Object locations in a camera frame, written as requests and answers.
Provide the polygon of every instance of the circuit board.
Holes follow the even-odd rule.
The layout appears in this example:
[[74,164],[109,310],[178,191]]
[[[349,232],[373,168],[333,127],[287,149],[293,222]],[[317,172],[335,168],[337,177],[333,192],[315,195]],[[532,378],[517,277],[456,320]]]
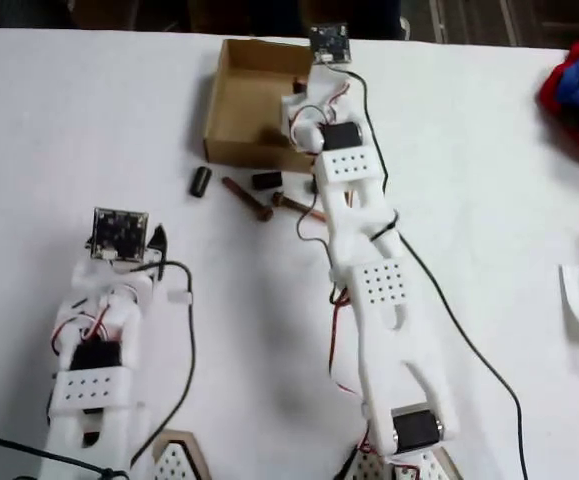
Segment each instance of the circuit board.
[[91,237],[91,258],[141,262],[145,253],[149,215],[96,208]]
[[314,63],[351,63],[349,29],[344,23],[314,25],[309,29]]

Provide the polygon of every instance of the black rubber piece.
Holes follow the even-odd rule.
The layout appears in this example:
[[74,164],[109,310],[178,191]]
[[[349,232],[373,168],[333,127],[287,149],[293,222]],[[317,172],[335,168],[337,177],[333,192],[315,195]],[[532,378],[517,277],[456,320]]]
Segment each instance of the black rubber piece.
[[207,167],[198,167],[196,174],[193,176],[189,193],[197,198],[204,197],[207,185],[209,185],[209,180],[211,180],[211,170]]
[[393,417],[398,434],[398,453],[428,447],[440,441],[436,416],[431,410],[422,410]]
[[251,176],[251,186],[254,190],[270,190],[282,187],[282,173],[258,173]]
[[323,150],[340,150],[341,148],[362,145],[360,129],[353,122],[323,125],[321,131],[322,137],[325,139]]

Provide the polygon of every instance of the white table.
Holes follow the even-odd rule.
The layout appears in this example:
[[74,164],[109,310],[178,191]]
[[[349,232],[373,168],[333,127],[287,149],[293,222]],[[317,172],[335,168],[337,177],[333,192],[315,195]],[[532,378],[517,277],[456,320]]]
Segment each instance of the white table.
[[[203,200],[186,193],[202,162],[220,43],[0,30],[0,436],[44,445],[56,367],[48,337],[95,206],[148,211],[152,226],[167,228],[171,258],[195,274],[198,369],[172,427],[196,434],[214,478],[331,478],[361,435],[358,400],[326,376],[331,311],[320,247],[296,239],[290,213],[251,221],[217,181]],[[531,478],[579,476],[579,331],[564,313],[557,268],[579,263],[579,153],[533,99],[562,52],[352,48],[401,228],[521,398]],[[217,167],[214,178],[225,172],[248,175]],[[287,176],[287,191],[302,191],[304,180]],[[519,478],[510,398],[412,259],[406,268],[409,288],[444,325],[463,429],[451,455],[466,479]],[[166,283],[179,278],[172,271]],[[141,381],[154,420],[187,375],[184,319],[163,295],[147,322]],[[351,384],[355,351],[346,312],[335,370]],[[34,474],[37,464],[0,450],[0,479]]]

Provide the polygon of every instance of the red cloth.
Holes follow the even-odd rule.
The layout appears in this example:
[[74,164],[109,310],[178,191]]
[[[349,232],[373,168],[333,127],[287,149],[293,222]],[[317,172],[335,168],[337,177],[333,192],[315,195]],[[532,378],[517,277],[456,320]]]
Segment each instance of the red cloth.
[[[565,61],[553,69],[553,72],[551,72],[549,78],[547,78],[545,83],[542,85],[540,92],[538,92],[538,101],[549,113],[553,115],[558,116],[562,111],[562,106],[556,101],[556,90],[558,88],[558,84],[560,83],[560,79],[562,78],[562,74],[566,68],[573,65],[578,59],[579,42],[576,42],[571,47],[571,51],[567,55]],[[567,126],[564,128],[569,136],[579,144],[579,130]]]
[[549,78],[547,78],[538,93],[538,100],[542,106],[554,115],[560,115],[562,109],[560,104],[556,101],[556,89],[558,88],[562,74],[567,67],[576,63],[578,59],[579,42],[576,42],[573,44],[573,47],[571,47],[571,51],[569,52],[569,55],[567,55],[564,63],[561,63],[553,69],[553,72],[551,72],[551,75],[549,75]]

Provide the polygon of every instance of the black cable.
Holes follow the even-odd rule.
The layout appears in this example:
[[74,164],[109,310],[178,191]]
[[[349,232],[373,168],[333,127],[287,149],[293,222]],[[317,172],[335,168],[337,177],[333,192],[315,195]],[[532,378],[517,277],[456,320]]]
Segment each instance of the black cable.
[[382,237],[389,230],[393,230],[394,228],[396,228],[396,224],[398,223],[398,218],[400,218],[400,214],[398,213],[398,210],[394,210],[393,213],[394,213],[393,220],[390,221],[387,225],[385,225],[376,234],[369,237],[370,242],[374,242],[374,241],[378,240],[380,237]]
[[[137,268],[130,270],[130,272],[143,272],[145,270],[150,270],[152,268],[162,268],[165,266],[178,267],[178,268],[181,268],[182,270],[185,271],[185,273],[187,274],[187,290],[189,291],[189,294],[191,294],[193,296],[193,276],[191,274],[191,270],[189,269],[189,267],[187,267],[184,263],[175,262],[173,260],[165,260],[162,262],[147,263],[145,265],[141,265],[140,267],[137,267]],[[167,426],[169,421],[173,418],[173,416],[176,413],[178,413],[178,410],[180,410],[180,407],[182,407],[182,404],[186,400],[187,395],[189,395],[189,389],[191,388],[191,381],[193,379],[193,374],[194,374],[194,371],[196,369],[196,337],[195,337],[194,326],[193,326],[193,298],[192,298],[191,302],[189,303],[188,312],[189,312],[189,314],[188,314],[188,317],[189,317],[189,339],[190,339],[190,343],[191,343],[191,366],[189,367],[189,374],[187,376],[187,382],[185,384],[185,388],[182,392],[180,400],[178,400],[178,402],[174,405],[174,407],[171,409],[171,412],[169,412],[169,414],[160,423],[160,425],[158,425],[158,427],[154,430],[154,432],[147,438],[147,440],[145,440],[145,442],[142,444],[142,446],[136,451],[134,456],[131,457],[130,465],[132,467],[138,461],[138,459],[141,457],[141,455],[147,450],[147,448],[149,448],[149,446],[153,443],[153,441],[156,439],[156,437],[158,435],[160,435],[160,433],[162,433],[162,431],[165,429],[165,427]]]
[[429,267],[427,267],[427,264],[420,258],[420,256],[416,253],[416,251],[409,244],[409,242],[407,242],[407,240],[405,239],[405,237],[402,234],[400,235],[400,238],[402,240],[402,243],[407,248],[407,250],[409,250],[409,253],[411,253],[411,255],[416,260],[416,262],[418,262],[418,265],[420,265],[420,268],[422,268],[424,270],[425,274],[427,275],[427,277],[429,277],[429,280],[431,281],[434,288],[436,289],[436,292],[438,293],[438,296],[440,297],[440,300],[442,301],[442,304],[444,305],[445,310],[449,314],[451,321],[453,322],[454,326],[456,327],[456,329],[458,330],[458,332],[462,336],[465,343],[469,346],[469,348],[474,353],[474,355],[476,355],[476,357],[478,357],[478,359],[483,363],[483,365],[485,367],[487,367],[487,369],[491,372],[491,374],[494,377],[496,377],[496,379],[505,388],[505,390],[507,390],[507,392],[509,392],[509,395],[511,395],[511,398],[513,399],[513,403],[516,405],[516,414],[517,414],[517,421],[518,421],[518,455],[520,457],[520,467],[522,468],[522,477],[524,478],[524,480],[527,480],[529,477],[527,476],[527,465],[525,463],[525,449],[524,449],[524,442],[523,442],[523,438],[522,438],[522,407],[520,405],[520,400],[518,400],[518,396],[516,395],[516,392],[514,392],[513,388],[511,388],[511,386],[507,383],[507,381],[503,378],[503,376],[500,375],[500,373],[498,373],[498,371],[493,367],[493,365],[491,365],[491,363],[489,363],[489,361],[485,358],[485,356],[482,353],[480,353],[480,350],[478,350],[478,348],[471,341],[471,339],[469,338],[469,336],[467,335],[465,330],[462,328],[462,325],[460,324],[460,322],[456,318],[456,315],[453,313],[453,310],[451,309],[451,306],[449,305],[447,297],[445,296],[442,288],[440,287],[438,280],[436,280],[436,277],[434,276],[434,274],[431,272],[431,270],[429,270]]
[[73,465],[74,467],[80,467],[84,470],[89,470],[91,472],[99,473],[101,475],[101,480],[112,480],[114,478],[126,478],[129,479],[129,475],[121,470],[112,470],[109,468],[100,468],[91,463],[83,462],[82,460],[77,460],[75,458],[65,457],[63,455],[58,455],[57,453],[47,452],[45,450],[40,450],[38,448],[30,447],[28,445],[23,445],[22,443],[12,442],[11,440],[5,440],[0,438],[0,447],[8,448],[10,450],[16,450],[18,452],[26,453],[28,455],[35,455],[36,457],[47,458],[49,460],[54,460],[56,462],[66,463],[67,465]]
[[345,460],[345,463],[342,464],[340,471],[336,473],[336,475],[334,475],[333,480],[345,480],[345,478],[347,478],[347,474],[349,473],[349,470],[351,470],[351,467],[353,466],[353,460],[356,458],[357,453],[358,453],[358,446],[354,445],[354,447],[351,449],[351,452],[349,452],[349,456]]
[[363,89],[363,103],[365,109],[365,117],[367,117],[367,123],[369,124],[369,130],[371,130],[371,137],[373,138],[373,143],[376,146],[376,151],[378,152],[378,158],[380,159],[380,165],[382,166],[382,173],[384,174],[384,179],[382,180],[382,193],[387,191],[387,181],[389,180],[389,172],[387,171],[387,165],[385,164],[385,159],[382,156],[382,150],[380,149],[380,144],[378,143],[378,138],[376,137],[376,131],[373,128],[373,122],[371,121],[371,115],[369,115],[369,87],[367,86],[367,81],[362,78],[356,72],[352,72],[350,70],[340,70],[338,68],[334,68],[328,63],[325,63],[325,66],[333,71],[342,73],[345,75],[349,75],[351,78],[355,78],[362,84]]
[[331,254],[329,253],[329,246],[327,245],[327,242],[325,242],[322,238],[319,238],[319,237],[305,237],[302,234],[302,232],[300,231],[300,225],[302,225],[303,220],[305,218],[307,218],[307,216],[311,213],[311,211],[314,208],[316,208],[316,202],[317,201],[318,201],[318,193],[314,193],[313,194],[313,201],[311,202],[311,205],[309,206],[309,210],[307,210],[302,215],[300,215],[300,218],[296,222],[296,234],[298,235],[298,238],[300,240],[302,240],[303,242],[318,242],[318,243],[320,243],[323,246],[323,248],[325,249],[325,253],[327,254],[327,260],[329,261],[329,268],[332,268],[333,263],[331,260]]

